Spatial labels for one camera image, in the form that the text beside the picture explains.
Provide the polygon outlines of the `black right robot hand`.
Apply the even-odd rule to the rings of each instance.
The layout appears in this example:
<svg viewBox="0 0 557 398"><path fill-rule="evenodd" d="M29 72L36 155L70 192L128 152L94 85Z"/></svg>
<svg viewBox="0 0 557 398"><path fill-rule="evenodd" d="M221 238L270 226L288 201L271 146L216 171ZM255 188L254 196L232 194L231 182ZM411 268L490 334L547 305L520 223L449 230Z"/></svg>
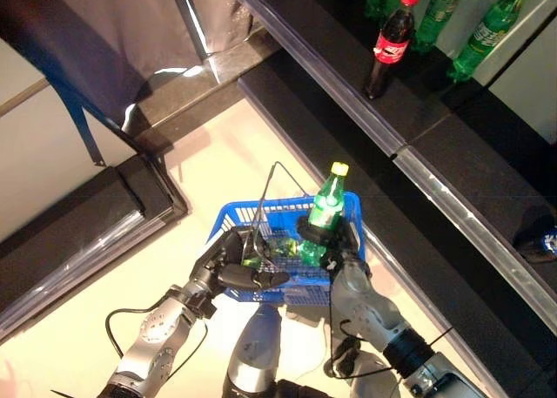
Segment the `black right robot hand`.
<svg viewBox="0 0 557 398"><path fill-rule="evenodd" d="M371 275L369 266L359 253L357 231L352 223L340 217L334 230L329 230L309 223L307 216L297 220L297 232L303 241L324 247L325 252L319 258L319 267L326 270L331 282L334 281L345 263L359 264L366 276Z"/></svg>

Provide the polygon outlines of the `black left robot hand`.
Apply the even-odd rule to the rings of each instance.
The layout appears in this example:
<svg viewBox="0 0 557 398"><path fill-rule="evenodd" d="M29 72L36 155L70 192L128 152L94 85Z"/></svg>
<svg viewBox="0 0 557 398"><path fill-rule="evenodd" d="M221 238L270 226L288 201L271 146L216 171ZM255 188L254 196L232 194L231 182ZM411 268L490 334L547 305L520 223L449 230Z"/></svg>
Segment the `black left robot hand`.
<svg viewBox="0 0 557 398"><path fill-rule="evenodd" d="M215 234L196 260L189 282L214 298L226 288L260 291L279 287L290 279L285 272L272 273L243 266L242 256L249 245L253 245L253 237L248 226L234 226Z"/></svg>

